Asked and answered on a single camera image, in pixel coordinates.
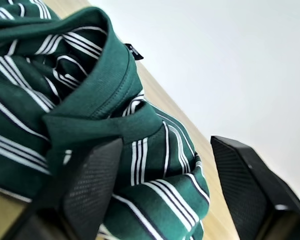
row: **wooden surface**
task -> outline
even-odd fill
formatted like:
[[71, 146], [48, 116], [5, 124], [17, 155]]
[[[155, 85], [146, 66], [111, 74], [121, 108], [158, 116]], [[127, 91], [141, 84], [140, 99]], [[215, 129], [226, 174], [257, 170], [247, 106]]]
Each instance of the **wooden surface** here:
[[[86, 0], [45, 0], [45, 2], [61, 18], [90, 5]], [[222, 194], [209, 141], [199, 133], [194, 124], [179, 109], [140, 62], [137, 62], [137, 67], [147, 99], [160, 109], [178, 118], [185, 125], [195, 145], [196, 151], [202, 159], [211, 199], [209, 213], [203, 220], [204, 240], [239, 240]], [[10, 227], [24, 207], [24, 203], [0, 195], [0, 237]]]

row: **shirt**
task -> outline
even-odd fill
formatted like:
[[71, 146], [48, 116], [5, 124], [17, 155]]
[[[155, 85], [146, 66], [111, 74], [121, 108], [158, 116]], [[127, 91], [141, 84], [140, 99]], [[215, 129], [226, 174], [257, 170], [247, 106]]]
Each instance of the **shirt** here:
[[202, 239], [200, 157], [146, 100], [109, 17], [89, 7], [60, 20], [41, 0], [0, 0], [0, 191], [30, 202], [74, 146], [114, 136], [123, 150], [99, 236]]

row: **black label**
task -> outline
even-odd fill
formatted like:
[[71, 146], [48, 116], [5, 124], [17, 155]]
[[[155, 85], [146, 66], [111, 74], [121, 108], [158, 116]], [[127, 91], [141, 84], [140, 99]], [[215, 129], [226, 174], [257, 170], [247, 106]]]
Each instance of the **black label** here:
[[141, 56], [140, 53], [131, 44], [125, 43], [125, 45], [129, 49], [130, 53], [133, 55], [134, 60], [138, 61], [138, 60], [144, 59], [144, 57]]

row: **white background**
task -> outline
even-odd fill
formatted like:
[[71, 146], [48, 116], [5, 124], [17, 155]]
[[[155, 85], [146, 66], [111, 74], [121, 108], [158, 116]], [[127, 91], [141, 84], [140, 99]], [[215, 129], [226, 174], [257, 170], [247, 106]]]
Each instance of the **white background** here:
[[241, 141], [300, 196], [300, 0], [90, 0], [208, 139]]

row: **black object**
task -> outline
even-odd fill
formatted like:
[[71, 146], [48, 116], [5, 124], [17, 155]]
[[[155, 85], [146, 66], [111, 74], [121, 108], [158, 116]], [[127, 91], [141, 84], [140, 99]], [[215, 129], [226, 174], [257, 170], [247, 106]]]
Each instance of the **black object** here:
[[138, 61], [138, 60], [144, 59], [144, 57], [141, 56], [140, 53], [130, 43], [125, 43], [125, 45], [129, 49], [132, 56], [134, 57], [134, 60]]
[[249, 146], [212, 136], [222, 192], [241, 240], [300, 240], [300, 200]]
[[2, 240], [95, 240], [123, 147], [120, 138], [101, 142], [73, 149], [62, 171], [42, 188]]

